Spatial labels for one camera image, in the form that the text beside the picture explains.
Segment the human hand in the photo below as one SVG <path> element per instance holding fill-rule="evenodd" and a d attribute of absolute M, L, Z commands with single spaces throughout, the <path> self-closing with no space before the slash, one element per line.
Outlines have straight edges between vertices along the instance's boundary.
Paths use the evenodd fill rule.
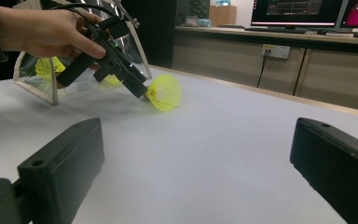
<path fill-rule="evenodd" d="M 102 19 L 85 15 L 90 22 Z M 101 59 L 105 49 L 82 35 L 84 18 L 68 10 L 0 7 L 0 45 L 3 51 L 25 51 L 35 57 L 76 58 L 81 51 Z"/>

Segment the brown box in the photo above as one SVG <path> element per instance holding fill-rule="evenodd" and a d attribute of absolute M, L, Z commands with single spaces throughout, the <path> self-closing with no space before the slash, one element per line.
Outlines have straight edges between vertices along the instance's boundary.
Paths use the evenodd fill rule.
<path fill-rule="evenodd" d="M 235 24 L 236 16 L 237 7 L 234 6 L 210 6 L 209 8 L 209 20 L 212 21 L 212 26 Z"/>

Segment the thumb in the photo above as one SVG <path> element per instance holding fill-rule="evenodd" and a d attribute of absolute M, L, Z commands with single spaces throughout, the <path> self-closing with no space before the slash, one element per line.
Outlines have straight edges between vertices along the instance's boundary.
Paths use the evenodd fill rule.
<path fill-rule="evenodd" d="M 81 33 L 74 35 L 71 42 L 75 48 L 80 49 L 93 58 L 101 59 L 106 54 L 106 50 L 103 47 L 86 38 Z"/>

